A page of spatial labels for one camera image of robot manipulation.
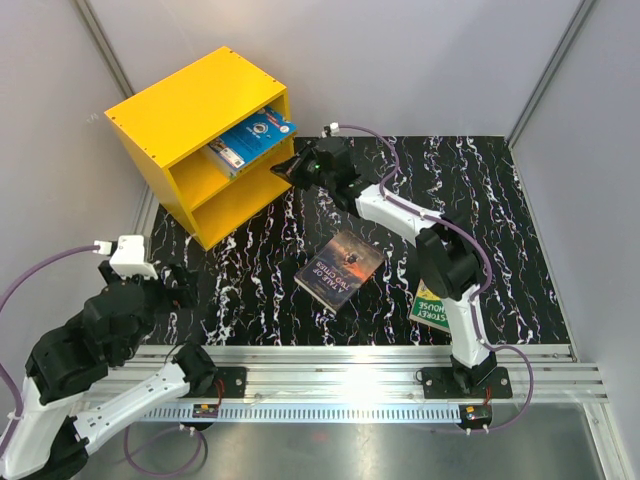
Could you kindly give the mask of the blue paperback with round badge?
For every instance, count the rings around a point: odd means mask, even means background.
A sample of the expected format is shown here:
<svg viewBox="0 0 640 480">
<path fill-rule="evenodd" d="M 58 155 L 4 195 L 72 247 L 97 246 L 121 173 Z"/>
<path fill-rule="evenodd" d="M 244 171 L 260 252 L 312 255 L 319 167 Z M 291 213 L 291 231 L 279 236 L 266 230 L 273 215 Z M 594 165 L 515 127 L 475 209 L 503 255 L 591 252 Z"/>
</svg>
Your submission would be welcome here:
<svg viewBox="0 0 640 480">
<path fill-rule="evenodd" d="M 261 155 L 292 137 L 296 131 L 294 123 L 266 106 L 210 141 L 205 147 L 214 150 L 231 148 L 238 152 Z"/>
</svg>

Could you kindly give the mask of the blue comic paperback book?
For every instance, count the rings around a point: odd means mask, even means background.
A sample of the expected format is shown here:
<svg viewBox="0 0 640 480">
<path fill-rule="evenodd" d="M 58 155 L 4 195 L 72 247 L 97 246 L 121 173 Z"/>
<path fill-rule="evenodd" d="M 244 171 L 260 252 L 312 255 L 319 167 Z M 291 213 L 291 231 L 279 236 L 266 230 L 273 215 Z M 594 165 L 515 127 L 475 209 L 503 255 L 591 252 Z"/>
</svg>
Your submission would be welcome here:
<svg viewBox="0 0 640 480">
<path fill-rule="evenodd" d="M 229 179 L 235 179 L 248 171 L 254 164 L 267 157 L 267 152 L 263 152 L 261 155 L 252 155 L 244 151 L 238 152 L 231 148 L 214 150 L 204 147 L 200 152 Z"/>
</svg>

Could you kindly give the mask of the dark Tale of Two Cities book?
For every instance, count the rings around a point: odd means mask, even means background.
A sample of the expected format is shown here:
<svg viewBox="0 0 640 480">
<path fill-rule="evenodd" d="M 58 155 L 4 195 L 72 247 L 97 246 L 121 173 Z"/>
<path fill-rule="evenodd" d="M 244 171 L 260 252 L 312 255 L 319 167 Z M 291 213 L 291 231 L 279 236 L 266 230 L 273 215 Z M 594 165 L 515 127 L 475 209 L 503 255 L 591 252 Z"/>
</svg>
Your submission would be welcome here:
<svg viewBox="0 0 640 480">
<path fill-rule="evenodd" d="M 349 230 L 337 233 L 294 276 L 295 282 L 336 313 L 369 280 L 384 255 Z"/>
</svg>

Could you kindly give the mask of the green Storey Treehouse book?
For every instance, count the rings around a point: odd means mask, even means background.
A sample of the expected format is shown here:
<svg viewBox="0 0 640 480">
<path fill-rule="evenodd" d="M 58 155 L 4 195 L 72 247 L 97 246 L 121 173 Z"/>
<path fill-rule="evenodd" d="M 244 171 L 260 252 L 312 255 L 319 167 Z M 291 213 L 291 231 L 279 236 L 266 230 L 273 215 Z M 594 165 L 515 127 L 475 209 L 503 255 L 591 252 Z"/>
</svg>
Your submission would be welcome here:
<svg viewBox="0 0 640 480">
<path fill-rule="evenodd" d="M 450 333 L 446 311 L 441 299 L 420 280 L 414 297 L 409 319 L 430 328 Z"/>
</svg>

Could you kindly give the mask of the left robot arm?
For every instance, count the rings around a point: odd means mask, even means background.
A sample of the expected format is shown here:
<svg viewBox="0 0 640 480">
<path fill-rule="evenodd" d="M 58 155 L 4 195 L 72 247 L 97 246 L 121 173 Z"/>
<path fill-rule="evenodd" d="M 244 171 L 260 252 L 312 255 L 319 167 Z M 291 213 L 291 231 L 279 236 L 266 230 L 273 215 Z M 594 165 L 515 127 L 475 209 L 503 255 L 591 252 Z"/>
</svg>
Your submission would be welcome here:
<svg viewBox="0 0 640 480">
<path fill-rule="evenodd" d="M 136 386 L 98 407 L 74 410 L 110 369 L 132 359 L 161 313 L 193 308 L 198 274 L 180 264 L 174 284 L 135 272 L 121 277 L 103 261 L 104 288 L 64 325 L 44 334 L 25 365 L 22 404 L 1 439 L 4 479 L 70 479 L 107 440 L 153 407 L 186 395 L 203 397 L 217 368 L 205 350 L 182 346 L 173 359 Z"/>
</svg>

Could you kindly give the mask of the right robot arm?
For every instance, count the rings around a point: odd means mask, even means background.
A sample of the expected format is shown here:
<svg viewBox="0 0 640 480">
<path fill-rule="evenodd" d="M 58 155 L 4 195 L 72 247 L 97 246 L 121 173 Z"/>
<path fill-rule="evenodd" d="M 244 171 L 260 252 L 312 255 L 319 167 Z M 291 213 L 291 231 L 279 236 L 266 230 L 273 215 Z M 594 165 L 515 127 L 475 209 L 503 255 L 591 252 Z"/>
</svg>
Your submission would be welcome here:
<svg viewBox="0 0 640 480">
<path fill-rule="evenodd" d="M 309 141 L 270 171 L 293 187 L 325 190 L 341 211 L 415 247 L 420 279 L 439 297 L 447 316 L 454 388 L 465 397 L 486 389 L 497 360 L 485 340 L 479 296 L 491 283 L 491 265 L 463 222 L 404 200 L 358 173 L 340 137 Z"/>
</svg>

